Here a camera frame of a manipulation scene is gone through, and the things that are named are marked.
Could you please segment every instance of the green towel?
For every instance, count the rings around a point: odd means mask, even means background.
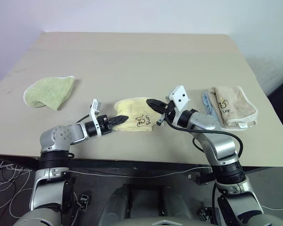
[[[74,76],[43,78],[25,90],[24,102],[31,107],[46,105],[57,111],[60,105],[69,98],[74,81]]]

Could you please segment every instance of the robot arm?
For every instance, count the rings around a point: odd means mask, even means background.
[[[148,105],[162,114],[157,124],[165,120],[172,128],[190,132],[202,146],[222,194],[218,204],[228,226],[283,225],[283,221],[263,213],[262,207],[245,176],[236,152],[233,134],[220,132],[221,125],[213,116],[187,110],[189,101],[183,86],[176,87],[167,97],[168,104],[148,99]]]
[[[93,121],[78,122],[69,126],[56,126],[40,137],[41,157],[36,171],[30,212],[23,215],[15,226],[60,226],[62,213],[67,213],[73,203],[73,184],[69,173],[69,149],[71,145],[102,136],[112,127],[125,122],[127,116],[96,117],[100,102],[93,100],[90,117]]]

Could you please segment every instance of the white wall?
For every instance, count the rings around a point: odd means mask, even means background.
[[[0,0],[0,80],[41,31],[229,34],[265,93],[283,82],[283,0]]]

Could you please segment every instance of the table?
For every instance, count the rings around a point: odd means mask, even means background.
[[[23,92],[43,77],[76,77],[59,111],[31,108]],[[226,35],[152,33],[43,33],[0,84],[0,155],[40,156],[42,132],[88,114],[93,98],[101,113],[115,116],[124,98],[164,101],[184,85],[189,108],[205,112],[201,94],[218,85],[240,85],[258,108],[258,125],[236,132],[244,166],[283,166],[283,126],[254,73]],[[78,159],[208,164],[188,133],[168,126],[152,132],[113,132],[72,146]]]

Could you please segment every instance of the gray floor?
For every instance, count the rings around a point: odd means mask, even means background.
[[[92,169],[75,169],[85,172],[94,172]],[[145,176],[151,176],[152,172],[147,171],[132,171],[124,169],[96,169],[97,171],[104,171],[110,173],[136,175],[143,174]],[[197,218],[195,212],[202,206],[211,205],[211,191],[213,184],[210,183],[204,186],[198,186],[194,181],[188,179],[187,174],[177,174],[164,178],[156,179],[130,179],[130,178],[107,178],[96,176],[85,176],[73,174],[76,177],[76,183],[74,185],[75,192],[79,195],[82,192],[91,193],[91,203],[88,207],[88,211],[84,213],[80,220],[82,226],[96,226],[101,215],[101,212],[105,206],[105,203],[113,191],[121,187],[123,184],[140,184],[140,185],[159,185],[170,186],[173,189],[178,190],[183,196],[185,201],[193,213],[193,216]],[[253,188],[258,196],[261,205],[268,206],[270,208],[283,208],[283,167],[282,168],[269,168],[262,171],[254,172],[248,175],[251,179]],[[23,175],[17,181],[17,187],[20,187],[25,181],[27,175]],[[30,180],[27,184],[27,188],[33,185],[34,173],[31,174]],[[12,197],[13,188],[11,187],[7,191],[0,193],[0,205],[5,203]],[[28,211],[30,191],[23,192],[15,199],[12,205],[12,213],[16,216],[21,216]],[[266,210],[265,213],[278,216],[283,219],[283,211],[271,211]],[[3,214],[0,220],[0,226],[12,225],[17,219],[10,216],[8,209]]]

